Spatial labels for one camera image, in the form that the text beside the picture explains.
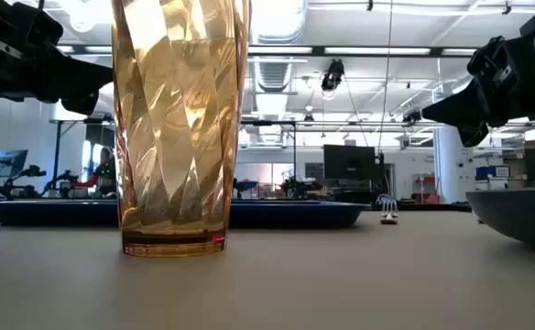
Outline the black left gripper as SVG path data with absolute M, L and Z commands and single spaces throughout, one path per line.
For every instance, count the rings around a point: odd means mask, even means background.
M 0 98 L 56 102 L 90 116 L 102 87 L 113 81 L 111 67 L 77 60 L 57 44 L 62 25 L 44 11 L 46 0 L 0 0 Z M 37 73 L 42 79 L 43 91 Z

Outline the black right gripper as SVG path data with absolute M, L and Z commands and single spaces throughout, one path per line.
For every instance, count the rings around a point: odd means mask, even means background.
M 465 148 L 477 147 L 489 126 L 535 120 L 535 45 L 532 39 L 494 37 L 467 64 L 473 76 L 461 92 L 424 107 L 424 119 L 457 127 Z

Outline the black frying pan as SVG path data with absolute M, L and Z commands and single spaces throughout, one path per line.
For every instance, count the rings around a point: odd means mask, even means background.
M 535 188 L 473 191 L 466 197 L 483 223 L 535 249 Z

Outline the amber faceted plastic cup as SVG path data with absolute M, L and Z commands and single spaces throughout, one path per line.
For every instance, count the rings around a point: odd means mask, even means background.
M 225 246 L 250 0 L 112 0 L 117 212 L 124 253 Z

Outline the orange-handled metal fork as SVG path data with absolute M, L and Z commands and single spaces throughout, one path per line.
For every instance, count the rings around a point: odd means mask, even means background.
M 382 225 L 396 225 L 398 223 L 398 203 L 388 195 L 382 195 L 377 199 L 381 205 L 381 220 Z

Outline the blue plastic tray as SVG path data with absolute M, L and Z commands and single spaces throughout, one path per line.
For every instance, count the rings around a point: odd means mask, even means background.
M 233 228 L 344 228 L 355 224 L 369 204 L 309 200 L 235 200 Z M 4 226 L 117 227 L 115 200 L 0 201 Z

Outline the white round column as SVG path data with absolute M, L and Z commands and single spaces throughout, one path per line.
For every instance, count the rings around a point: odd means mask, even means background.
M 437 193 L 444 204 L 465 203 L 475 188 L 474 151 L 465 148 L 452 126 L 433 129 L 434 174 Z

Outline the blue storage boxes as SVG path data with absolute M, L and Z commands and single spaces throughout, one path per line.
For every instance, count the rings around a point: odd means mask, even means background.
M 506 179 L 509 177 L 510 171 L 508 165 L 490 165 L 477 167 L 475 169 L 475 178 L 478 181 L 488 179 Z

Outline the person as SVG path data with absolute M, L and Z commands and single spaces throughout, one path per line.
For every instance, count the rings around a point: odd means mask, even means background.
M 102 196 L 116 193 L 115 156 L 110 148 L 103 147 L 100 151 L 100 162 L 94 170 L 96 190 Z

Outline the tilted grey background screen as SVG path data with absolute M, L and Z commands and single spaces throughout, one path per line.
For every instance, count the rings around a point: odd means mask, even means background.
M 18 175 L 24 169 L 27 150 L 0 150 L 0 178 Z

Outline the black background monitor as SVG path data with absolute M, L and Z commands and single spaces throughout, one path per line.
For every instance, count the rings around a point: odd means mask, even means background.
M 324 145 L 323 166 L 327 180 L 379 180 L 383 170 L 373 147 Z

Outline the black aluminium table frame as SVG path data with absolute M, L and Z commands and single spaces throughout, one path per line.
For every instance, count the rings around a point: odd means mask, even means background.
M 468 203 L 455 204 L 421 204 L 421 203 L 398 203 L 397 210 L 399 212 L 464 212 L 471 213 L 472 208 Z

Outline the black background rig frame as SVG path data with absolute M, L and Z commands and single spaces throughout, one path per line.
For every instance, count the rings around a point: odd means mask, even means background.
M 298 133 L 298 126 L 299 122 L 295 120 L 265 120 L 265 119 L 259 119 L 259 120 L 241 120 L 240 121 L 240 127 L 244 126 L 253 126 L 253 127 L 272 127 L 272 126 L 290 126 L 292 127 L 292 140 L 293 140 L 293 174 L 292 176 L 297 179 L 298 178 L 298 157 L 297 157 L 297 133 Z

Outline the silver ventilation duct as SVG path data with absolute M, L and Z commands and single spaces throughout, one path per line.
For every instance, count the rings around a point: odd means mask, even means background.
M 308 0 L 252 0 L 251 42 L 254 45 L 298 44 L 302 38 Z M 260 117 L 277 120 L 286 111 L 290 91 L 291 57 L 253 57 L 254 106 Z

